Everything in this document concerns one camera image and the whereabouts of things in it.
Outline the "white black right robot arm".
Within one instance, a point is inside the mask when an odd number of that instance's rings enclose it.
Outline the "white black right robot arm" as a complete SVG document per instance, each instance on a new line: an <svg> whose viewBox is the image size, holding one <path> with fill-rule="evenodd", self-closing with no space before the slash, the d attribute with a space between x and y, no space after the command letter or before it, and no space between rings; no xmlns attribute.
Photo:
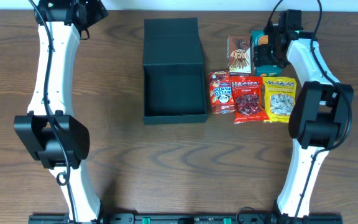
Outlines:
<svg viewBox="0 0 358 224"><path fill-rule="evenodd" d="M304 223L311 219L309 202L321 164L349 134L354 90L331 73L314 32L298 25L270 24L264 34L268 44L256 51L256 62L290 64L301 84L288 124L293 139L291 163L275 205L278 222Z"/></svg>

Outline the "dark green gift box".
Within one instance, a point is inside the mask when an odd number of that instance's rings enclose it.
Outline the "dark green gift box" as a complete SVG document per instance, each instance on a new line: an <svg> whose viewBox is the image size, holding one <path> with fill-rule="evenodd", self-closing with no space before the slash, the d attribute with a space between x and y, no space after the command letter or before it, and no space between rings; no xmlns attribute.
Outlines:
<svg viewBox="0 0 358 224"><path fill-rule="evenodd" d="M208 112L197 18L144 21L144 123L204 123Z"/></svg>

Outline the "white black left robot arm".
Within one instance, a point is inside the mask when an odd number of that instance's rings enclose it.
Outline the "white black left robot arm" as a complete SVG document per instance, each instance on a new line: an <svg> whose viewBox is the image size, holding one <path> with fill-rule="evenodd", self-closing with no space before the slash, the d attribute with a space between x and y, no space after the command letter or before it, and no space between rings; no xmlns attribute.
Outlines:
<svg viewBox="0 0 358 224"><path fill-rule="evenodd" d="M90 133L75 119L73 69L82 33L108 16L100 0L31 2L38 24L40 54L35 89L14 130L35 161L60 186L69 213L33 216L31 223L104 223L102 203L92 186L86 158Z"/></svg>

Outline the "teal cookie box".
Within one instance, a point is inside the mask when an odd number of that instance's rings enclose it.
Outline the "teal cookie box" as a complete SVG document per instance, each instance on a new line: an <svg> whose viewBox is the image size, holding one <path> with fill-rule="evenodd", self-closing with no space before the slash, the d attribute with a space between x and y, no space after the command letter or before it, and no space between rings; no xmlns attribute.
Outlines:
<svg viewBox="0 0 358 224"><path fill-rule="evenodd" d="M271 64L269 37L262 30L254 30L250 35L252 71L255 76L277 77L282 69Z"/></svg>

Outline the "red Hacks candy bag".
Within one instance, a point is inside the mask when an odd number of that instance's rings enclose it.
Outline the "red Hacks candy bag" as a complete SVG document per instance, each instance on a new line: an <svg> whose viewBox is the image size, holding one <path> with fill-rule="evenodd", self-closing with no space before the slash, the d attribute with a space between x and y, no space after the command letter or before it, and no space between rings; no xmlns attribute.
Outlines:
<svg viewBox="0 0 358 224"><path fill-rule="evenodd" d="M231 77L232 97L235 104L234 124L264 121L269 118L262 106L262 85L262 77Z"/></svg>

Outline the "Hello Panda snack bag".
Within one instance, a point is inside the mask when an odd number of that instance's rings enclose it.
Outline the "Hello Panda snack bag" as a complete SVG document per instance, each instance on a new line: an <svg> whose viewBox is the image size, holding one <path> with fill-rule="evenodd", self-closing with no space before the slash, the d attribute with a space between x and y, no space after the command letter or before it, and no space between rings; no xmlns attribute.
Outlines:
<svg viewBox="0 0 358 224"><path fill-rule="evenodd" d="M209 97L213 114L229 114L235 111L232 97L231 76L228 71L208 74Z"/></svg>

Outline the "brown Pocky box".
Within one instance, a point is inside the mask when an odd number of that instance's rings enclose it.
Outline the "brown Pocky box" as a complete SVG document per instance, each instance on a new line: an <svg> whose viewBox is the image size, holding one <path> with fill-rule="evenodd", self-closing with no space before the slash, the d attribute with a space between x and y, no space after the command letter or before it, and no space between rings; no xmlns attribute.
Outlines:
<svg viewBox="0 0 358 224"><path fill-rule="evenodd" d="M244 35L230 35L227 38L227 67L231 75L250 75L250 40Z"/></svg>

